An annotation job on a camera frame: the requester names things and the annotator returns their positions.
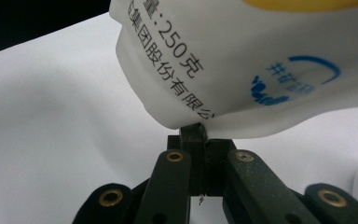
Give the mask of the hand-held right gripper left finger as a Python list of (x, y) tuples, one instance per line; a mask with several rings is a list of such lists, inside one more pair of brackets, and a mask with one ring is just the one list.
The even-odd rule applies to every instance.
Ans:
[(189, 183), (191, 196), (199, 196), (203, 193), (205, 139), (206, 132), (199, 123), (182, 127), (178, 135), (168, 136), (168, 150), (181, 149), (191, 156)]

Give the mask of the white and blue bag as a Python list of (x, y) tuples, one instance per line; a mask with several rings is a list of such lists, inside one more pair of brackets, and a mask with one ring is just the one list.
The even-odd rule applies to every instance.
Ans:
[(111, 0), (145, 110), (212, 138), (278, 133), (358, 106), (358, 0)]

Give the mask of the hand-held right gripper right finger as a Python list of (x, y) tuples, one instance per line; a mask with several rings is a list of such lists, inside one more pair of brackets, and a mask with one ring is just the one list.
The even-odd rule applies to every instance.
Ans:
[(211, 139), (207, 145), (206, 190), (207, 196), (222, 196), (227, 182), (226, 160), (236, 147), (229, 139)]

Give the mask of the white table mat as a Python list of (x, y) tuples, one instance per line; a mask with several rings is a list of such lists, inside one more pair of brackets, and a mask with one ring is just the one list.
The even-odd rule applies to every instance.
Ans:
[[(72, 224), (98, 187), (135, 187), (165, 149), (117, 61), (101, 15), (0, 51), (0, 224)], [(328, 183), (358, 200), (358, 108), (240, 139), (286, 186)]]

